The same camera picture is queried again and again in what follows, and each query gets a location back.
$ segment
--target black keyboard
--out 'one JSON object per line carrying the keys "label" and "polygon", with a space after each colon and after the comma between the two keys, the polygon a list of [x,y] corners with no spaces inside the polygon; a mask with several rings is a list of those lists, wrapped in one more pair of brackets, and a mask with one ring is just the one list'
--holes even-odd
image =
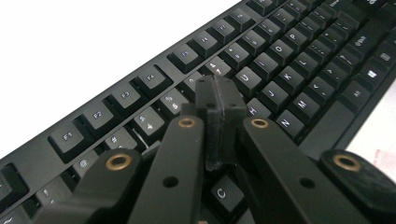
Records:
{"label": "black keyboard", "polygon": [[[395,10],[379,0],[241,1],[0,160],[0,223],[67,199],[106,150],[152,156],[204,75],[231,78],[250,114],[273,119],[310,158],[346,148],[396,77]],[[210,224],[252,223],[232,169],[205,173],[202,201]]]}

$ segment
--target function key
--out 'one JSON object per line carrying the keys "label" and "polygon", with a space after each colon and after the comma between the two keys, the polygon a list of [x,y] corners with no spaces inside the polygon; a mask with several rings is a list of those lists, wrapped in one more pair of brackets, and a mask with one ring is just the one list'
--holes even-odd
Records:
{"label": "function key", "polygon": [[203,58],[208,58],[221,48],[220,42],[207,31],[202,31],[196,35],[189,45]]}
{"label": "function key", "polygon": [[134,81],[149,98],[158,95],[172,84],[166,74],[156,65],[140,72]]}
{"label": "function key", "polygon": [[238,36],[238,31],[225,20],[217,21],[207,32],[213,35],[222,45],[229,43]]}
{"label": "function key", "polygon": [[13,165],[6,165],[0,172],[0,213],[28,192],[28,188]]}
{"label": "function key", "polygon": [[168,59],[184,74],[202,62],[202,58],[187,44],[174,49]]}
{"label": "function key", "polygon": [[225,20],[235,27],[239,33],[246,31],[247,28],[254,24],[254,20],[240,8],[234,10]]}
{"label": "function key", "polygon": [[77,120],[67,121],[50,136],[49,142],[64,162],[73,160],[91,145],[93,139]]}
{"label": "function key", "polygon": [[275,4],[271,0],[250,0],[247,5],[261,16],[266,16],[275,8]]}

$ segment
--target keycap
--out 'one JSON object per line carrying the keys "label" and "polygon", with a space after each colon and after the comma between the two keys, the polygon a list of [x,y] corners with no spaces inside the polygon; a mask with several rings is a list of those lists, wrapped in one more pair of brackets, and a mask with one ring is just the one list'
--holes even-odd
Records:
{"label": "keycap", "polygon": [[347,107],[336,101],[299,145],[299,148],[310,158],[318,160],[322,152],[333,148],[354,118],[354,114]]}
{"label": "keycap", "polygon": [[64,162],[73,160],[93,143],[88,131],[78,120],[66,121],[49,136],[58,155]]}
{"label": "keycap", "polygon": [[172,84],[172,81],[156,65],[138,73],[134,81],[148,98],[153,98]]}
{"label": "keycap", "polygon": [[244,199],[244,193],[227,175],[224,175],[210,189],[210,196],[213,203],[225,217],[229,217]]}
{"label": "keycap", "polygon": [[232,77],[235,71],[224,62],[219,56],[214,57],[200,69],[203,75],[217,75],[222,77]]}
{"label": "keycap", "polygon": [[9,164],[0,171],[0,212],[23,197],[28,188],[13,165]]}
{"label": "keycap", "polygon": [[285,110],[277,119],[276,123],[291,137],[296,139],[304,128],[300,122],[289,110]]}
{"label": "keycap", "polygon": [[268,106],[273,113],[278,113],[288,98],[288,94],[274,81],[268,83],[258,95],[260,102]]}
{"label": "keycap", "polygon": [[215,39],[215,37],[208,34],[207,31],[202,31],[200,34],[196,35],[189,42],[189,45],[203,58],[208,58],[221,48],[220,42]]}
{"label": "keycap", "polygon": [[184,74],[202,62],[202,58],[187,44],[174,49],[168,59]]}
{"label": "keycap", "polygon": [[81,118],[88,126],[88,130],[97,138],[114,128],[119,122],[119,118],[114,112],[105,105],[104,102],[92,102],[84,112]]}
{"label": "keycap", "polygon": [[75,185],[76,183],[69,174],[58,175],[40,189],[35,196],[42,205],[61,203],[72,195]]}
{"label": "keycap", "polygon": [[157,112],[149,106],[134,118],[131,123],[137,132],[143,137],[148,145],[154,143],[163,136],[165,121]]}

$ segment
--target black key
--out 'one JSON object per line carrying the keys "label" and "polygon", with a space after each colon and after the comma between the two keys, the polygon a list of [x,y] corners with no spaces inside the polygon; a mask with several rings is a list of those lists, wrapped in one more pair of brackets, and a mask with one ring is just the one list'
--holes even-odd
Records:
{"label": "black key", "polygon": [[321,77],[315,77],[305,91],[319,105],[325,106],[332,98],[334,88]]}
{"label": "black key", "polygon": [[319,110],[320,106],[303,92],[294,99],[290,107],[290,111],[305,125],[312,121]]}
{"label": "black key", "polygon": [[347,79],[347,72],[342,70],[334,62],[330,62],[326,65],[319,76],[332,85],[336,90],[338,90]]}
{"label": "black key", "polygon": [[202,31],[196,35],[189,42],[189,45],[203,58],[208,58],[221,48],[220,42],[208,34],[207,31]]}
{"label": "black key", "polygon": [[108,149],[116,149],[116,148],[128,148],[128,149],[136,149],[139,150],[142,148],[141,144],[138,144],[136,141],[137,137],[128,128],[120,128],[113,134],[111,134],[105,140],[105,147]]}
{"label": "black key", "polygon": [[189,101],[178,90],[172,89],[160,98],[159,108],[169,118],[172,119],[180,113],[181,105]]}
{"label": "black key", "polygon": [[0,172],[0,213],[28,192],[28,188],[12,165]]}
{"label": "black key", "polygon": [[239,33],[246,31],[247,28],[254,24],[254,20],[240,8],[234,10],[225,20],[236,28]]}
{"label": "black key", "polygon": [[191,100],[195,100],[195,83],[202,75],[199,72],[192,73],[180,83],[181,92],[185,93]]}
{"label": "black key", "polygon": [[202,62],[202,58],[187,44],[174,49],[168,59],[184,74],[189,73]]}
{"label": "black key", "polygon": [[166,74],[156,65],[151,66],[148,70],[139,72],[134,80],[140,90],[149,98],[158,95],[172,84]]}
{"label": "black key", "polygon": [[67,121],[50,136],[49,142],[64,162],[73,160],[91,145],[93,139],[77,121]]}
{"label": "black key", "polygon": [[277,40],[265,52],[281,66],[288,64],[291,58],[294,56],[293,49],[291,49],[282,40]]}
{"label": "black key", "polygon": [[120,84],[108,97],[108,100],[121,114],[129,116],[147,101],[128,82]]}
{"label": "black key", "polygon": [[357,81],[352,81],[340,96],[340,102],[355,114],[363,108],[370,99],[370,92],[363,88]]}
{"label": "black key", "polygon": [[42,205],[61,203],[72,196],[75,185],[76,183],[70,175],[58,175],[44,188],[40,189],[35,196]]}
{"label": "black key", "polygon": [[211,189],[210,198],[220,212],[229,217],[244,199],[244,193],[227,175],[223,176]]}
{"label": "black key", "polygon": [[335,102],[299,145],[299,148],[312,159],[318,160],[322,152],[332,149],[344,131],[355,118],[354,114]]}
{"label": "black key", "polygon": [[374,60],[367,61],[359,71],[356,79],[367,90],[373,92],[381,84],[387,75],[387,72],[381,69],[382,66],[375,64]]}
{"label": "black key", "polygon": [[271,0],[250,0],[247,5],[261,16],[266,16],[275,8],[275,4]]}
{"label": "black key", "polygon": [[238,44],[253,57],[256,57],[268,46],[267,42],[253,30],[243,35],[238,40]]}
{"label": "black key", "polygon": [[305,80],[309,80],[318,71],[318,62],[302,52],[290,65]]}
{"label": "black key", "polygon": [[137,115],[132,125],[148,145],[162,137],[166,128],[163,118],[151,106]]}
{"label": "black key", "polygon": [[256,91],[262,86],[262,79],[250,68],[245,67],[233,77],[233,82],[238,90],[248,99],[253,97]]}
{"label": "black key", "polygon": [[256,98],[251,99],[251,101],[247,103],[247,109],[252,116],[258,115],[264,118],[270,118],[272,116],[271,110]]}
{"label": "black key", "polygon": [[116,115],[102,101],[92,102],[90,107],[82,113],[81,118],[87,124],[90,132],[98,138],[119,123]]}
{"label": "black key", "polygon": [[207,32],[213,35],[222,45],[229,43],[238,36],[238,31],[225,20],[217,21]]}
{"label": "black key", "polygon": [[303,86],[304,78],[290,66],[287,66],[275,77],[275,82],[292,96]]}
{"label": "black key", "polygon": [[256,28],[254,28],[254,31],[262,36],[262,38],[264,38],[268,44],[273,43],[282,35],[279,26],[275,25],[272,21],[268,19],[260,23],[260,25],[256,26]]}
{"label": "black key", "polygon": [[262,53],[257,57],[250,65],[250,69],[255,72],[264,81],[269,81],[275,73],[279,70],[279,64],[277,64],[271,57],[266,53]]}
{"label": "black key", "polygon": [[260,102],[268,106],[268,108],[275,114],[283,108],[288,98],[288,94],[274,81],[268,83],[268,85],[258,95]]}
{"label": "black key", "polygon": [[226,48],[220,54],[220,57],[236,71],[241,70],[251,61],[248,52],[242,49],[237,43],[233,43]]}
{"label": "black key", "polygon": [[295,28],[291,28],[284,36],[282,36],[282,40],[297,53],[300,53],[308,43],[306,36],[301,34]]}
{"label": "black key", "polygon": [[234,70],[218,56],[206,63],[205,66],[201,68],[200,72],[204,76],[216,75],[222,77],[231,77],[234,74]]}
{"label": "black key", "polygon": [[83,156],[81,159],[79,159],[73,164],[73,169],[76,172],[76,174],[79,176],[79,178],[82,178],[85,175],[88,169],[90,169],[90,167],[93,166],[93,164],[96,162],[98,158],[99,156],[95,152],[95,150],[91,150],[85,156]]}
{"label": "black key", "polygon": [[290,136],[296,139],[304,128],[304,124],[300,122],[289,110],[285,110],[277,119],[276,123]]}

